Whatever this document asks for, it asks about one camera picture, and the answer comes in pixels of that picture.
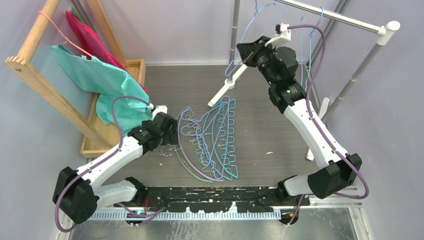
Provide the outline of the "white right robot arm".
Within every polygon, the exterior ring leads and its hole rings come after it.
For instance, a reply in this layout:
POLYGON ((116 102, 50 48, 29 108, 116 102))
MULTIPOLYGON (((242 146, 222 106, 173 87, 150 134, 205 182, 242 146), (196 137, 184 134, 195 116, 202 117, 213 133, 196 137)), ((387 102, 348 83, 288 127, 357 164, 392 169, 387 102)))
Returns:
POLYGON ((270 101, 295 126, 311 150, 318 170, 308 175, 294 175, 277 184, 277 198, 291 205, 299 195, 320 199, 351 186, 362 165, 358 154, 349 154, 315 112, 304 88, 296 81, 296 52, 285 46, 274 47, 270 38, 261 36, 236 48, 243 64, 257 68, 269 85, 270 101))

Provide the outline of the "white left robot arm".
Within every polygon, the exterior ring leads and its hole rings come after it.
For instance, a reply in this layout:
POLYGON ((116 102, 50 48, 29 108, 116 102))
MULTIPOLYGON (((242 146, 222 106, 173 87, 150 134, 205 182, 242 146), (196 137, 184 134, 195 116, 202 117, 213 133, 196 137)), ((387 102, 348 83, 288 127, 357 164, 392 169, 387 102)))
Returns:
POLYGON ((95 160, 72 169, 65 167, 57 177, 52 201, 55 220, 62 212, 76 224, 87 221, 96 210, 115 204, 135 207, 147 199, 146 187, 134 177, 104 185, 113 174, 128 163, 160 146, 178 143, 178 121, 165 112, 153 115, 127 133, 112 149, 95 160))

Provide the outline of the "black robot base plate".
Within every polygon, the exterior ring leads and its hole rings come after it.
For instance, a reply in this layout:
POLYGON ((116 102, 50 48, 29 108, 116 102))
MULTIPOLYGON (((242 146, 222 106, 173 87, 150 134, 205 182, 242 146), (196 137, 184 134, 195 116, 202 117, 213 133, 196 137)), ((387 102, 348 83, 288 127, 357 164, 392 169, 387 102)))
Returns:
POLYGON ((300 197, 285 200, 278 196, 278 189, 271 186, 224 187, 147 187, 144 196, 136 202, 124 202, 130 207, 147 207, 157 211, 165 208, 170 213, 225 213, 235 204, 237 213, 266 213, 274 208, 295 208, 300 197))

